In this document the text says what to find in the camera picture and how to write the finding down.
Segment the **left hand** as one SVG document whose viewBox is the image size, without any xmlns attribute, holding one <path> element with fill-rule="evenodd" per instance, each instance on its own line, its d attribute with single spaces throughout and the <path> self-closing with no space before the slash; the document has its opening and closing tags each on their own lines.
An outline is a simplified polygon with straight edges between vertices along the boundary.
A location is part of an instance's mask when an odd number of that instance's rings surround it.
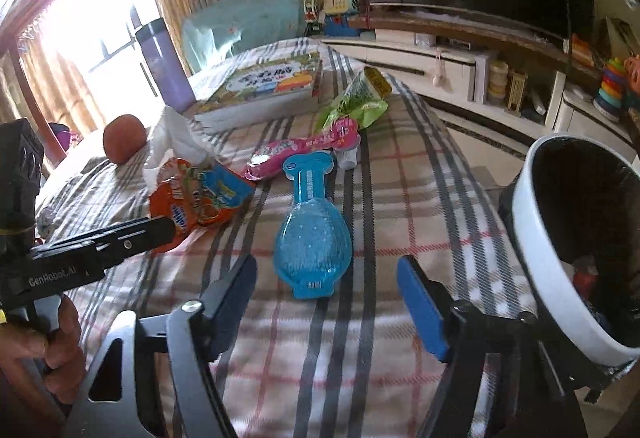
<svg viewBox="0 0 640 438">
<path fill-rule="evenodd" d="M 85 375 L 85 354 L 79 347 L 78 313 L 63 295 L 58 307 L 58 329 L 46 337 L 13 323 L 1 325 L 1 372 L 17 398 L 34 410 L 48 410 L 50 402 L 26 370 L 26 362 L 40 359 L 50 372 L 43 387 L 58 401 L 72 404 Z"/>
</svg>

